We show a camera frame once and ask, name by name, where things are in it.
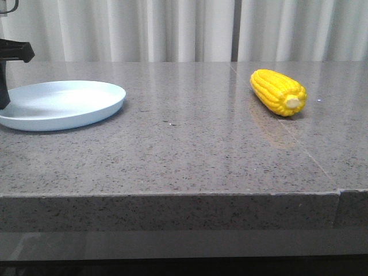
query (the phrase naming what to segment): plastic plate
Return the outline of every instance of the plastic plate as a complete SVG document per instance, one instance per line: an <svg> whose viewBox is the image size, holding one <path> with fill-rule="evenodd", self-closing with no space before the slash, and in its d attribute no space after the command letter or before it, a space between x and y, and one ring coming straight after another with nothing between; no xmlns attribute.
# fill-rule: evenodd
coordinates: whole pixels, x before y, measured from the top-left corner
<svg viewBox="0 0 368 276"><path fill-rule="evenodd" d="M0 124L23 131L58 131L89 125L122 107L126 92L111 83L86 80L45 82L9 90Z"/></svg>

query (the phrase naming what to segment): toy corn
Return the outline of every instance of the toy corn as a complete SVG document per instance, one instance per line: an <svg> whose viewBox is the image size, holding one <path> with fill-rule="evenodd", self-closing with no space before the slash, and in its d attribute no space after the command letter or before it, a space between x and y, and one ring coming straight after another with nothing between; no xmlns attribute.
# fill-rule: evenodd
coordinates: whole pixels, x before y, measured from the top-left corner
<svg viewBox="0 0 368 276"><path fill-rule="evenodd" d="M288 76L259 69L251 75L250 82L257 97L277 115L292 116L305 106L305 88Z"/></svg>

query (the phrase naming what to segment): corn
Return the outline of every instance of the corn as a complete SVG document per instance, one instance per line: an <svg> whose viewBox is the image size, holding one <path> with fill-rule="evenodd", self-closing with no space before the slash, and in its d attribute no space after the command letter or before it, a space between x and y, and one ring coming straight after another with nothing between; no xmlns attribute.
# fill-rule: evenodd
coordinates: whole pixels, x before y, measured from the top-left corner
<svg viewBox="0 0 368 276"><path fill-rule="evenodd" d="M250 82L257 97L277 115L292 116L305 106L305 88L288 76L259 69L251 75Z"/></svg>

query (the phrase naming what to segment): corn cob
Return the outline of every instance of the corn cob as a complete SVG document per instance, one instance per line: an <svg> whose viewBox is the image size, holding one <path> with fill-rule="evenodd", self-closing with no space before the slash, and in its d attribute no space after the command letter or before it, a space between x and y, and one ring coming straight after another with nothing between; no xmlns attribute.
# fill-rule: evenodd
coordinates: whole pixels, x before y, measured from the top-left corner
<svg viewBox="0 0 368 276"><path fill-rule="evenodd" d="M305 106L305 88L288 76L259 69L251 75L250 82L257 97L277 115L292 116Z"/></svg>

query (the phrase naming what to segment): black object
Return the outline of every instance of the black object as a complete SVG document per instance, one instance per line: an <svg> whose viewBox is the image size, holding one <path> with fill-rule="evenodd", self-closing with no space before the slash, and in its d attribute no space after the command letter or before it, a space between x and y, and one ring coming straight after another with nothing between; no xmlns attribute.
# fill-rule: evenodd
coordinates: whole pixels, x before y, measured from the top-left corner
<svg viewBox="0 0 368 276"><path fill-rule="evenodd" d="M29 42L0 39L0 109L4 109L10 103L6 85L6 62L23 60L27 63L34 56L35 53Z"/></svg>

